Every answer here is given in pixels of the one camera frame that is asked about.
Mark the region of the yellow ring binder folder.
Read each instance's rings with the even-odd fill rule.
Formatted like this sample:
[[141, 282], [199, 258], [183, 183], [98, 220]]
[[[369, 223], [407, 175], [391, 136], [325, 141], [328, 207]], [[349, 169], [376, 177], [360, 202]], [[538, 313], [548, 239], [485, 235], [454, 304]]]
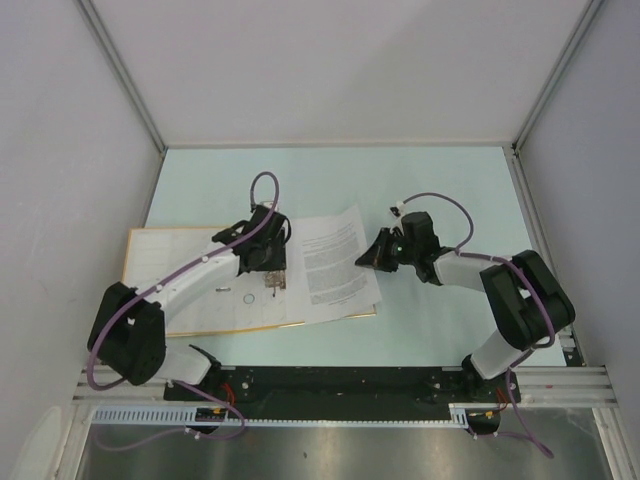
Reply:
[[[137, 228], [129, 233], [122, 282], [148, 287], [199, 253], [213, 249], [219, 227]], [[295, 324], [287, 319], [286, 291], [272, 298], [264, 273], [243, 274], [217, 284], [167, 320], [166, 335], [186, 337], [265, 330]]]

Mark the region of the printed paper stack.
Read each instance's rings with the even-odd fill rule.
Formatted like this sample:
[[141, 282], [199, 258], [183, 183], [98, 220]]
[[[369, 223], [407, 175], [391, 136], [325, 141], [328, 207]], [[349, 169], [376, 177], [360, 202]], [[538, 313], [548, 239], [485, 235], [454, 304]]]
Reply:
[[287, 319], [311, 325], [374, 316], [381, 301], [376, 275], [355, 264], [367, 248], [359, 208], [295, 219], [291, 226], [286, 246]]

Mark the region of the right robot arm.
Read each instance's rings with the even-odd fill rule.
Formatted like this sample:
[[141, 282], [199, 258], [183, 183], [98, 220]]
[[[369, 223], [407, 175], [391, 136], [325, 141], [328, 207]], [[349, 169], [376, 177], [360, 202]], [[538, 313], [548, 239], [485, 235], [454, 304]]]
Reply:
[[463, 252], [441, 244], [427, 212], [396, 216], [397, 224], [380, 229], [355, 265], [384, 273], [410, 267], [432, 289], [464, 289], [485, 297], [494, 331], [462, 360], [461, 388], [469, 399], [486, 400], [498, 379], [534, 351], [551, 346], [574, 322], [571, 300], [538, 252], [511, 257]]

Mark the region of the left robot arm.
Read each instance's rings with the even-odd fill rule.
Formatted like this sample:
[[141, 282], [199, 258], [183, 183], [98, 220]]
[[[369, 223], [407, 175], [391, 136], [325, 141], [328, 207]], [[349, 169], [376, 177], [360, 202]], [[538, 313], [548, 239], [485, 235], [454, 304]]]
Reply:
[[103, 294], [87, 341], [87, 381], [104, 391], [151, 379], [185, 383], [197, 398], [221, 387], [215, 358], [195, 347], [170, 349], [166, 327], [178, 313], [217, 286], [243, 274], [286, 270], [291, 222], [274, 206], [252, 205], [252, 216], [211, 237], [198, 256], [158, 280], [130, 287], [122, 282]]

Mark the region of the metal lever arch mechanism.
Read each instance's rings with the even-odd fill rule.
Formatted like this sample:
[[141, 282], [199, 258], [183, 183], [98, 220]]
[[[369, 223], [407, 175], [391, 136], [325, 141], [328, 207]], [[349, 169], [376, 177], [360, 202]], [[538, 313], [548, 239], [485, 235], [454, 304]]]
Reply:
[[287, 281], [285, 270], [265, 272], [263, 274], [263, 281], [267, 293], [272, 298], [276, 298], [279, 293], [286, 291]]

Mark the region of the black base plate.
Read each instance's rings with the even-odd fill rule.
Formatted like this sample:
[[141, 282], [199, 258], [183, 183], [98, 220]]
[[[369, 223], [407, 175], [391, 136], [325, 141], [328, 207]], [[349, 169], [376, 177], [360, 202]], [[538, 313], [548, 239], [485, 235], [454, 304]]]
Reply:
[[514, 376], [483, 380], [460, 367], [236, 366], [198, 389], [220, 399], [232, 392], [250, 420], [445, 420], [451, 404], [521, 399]]

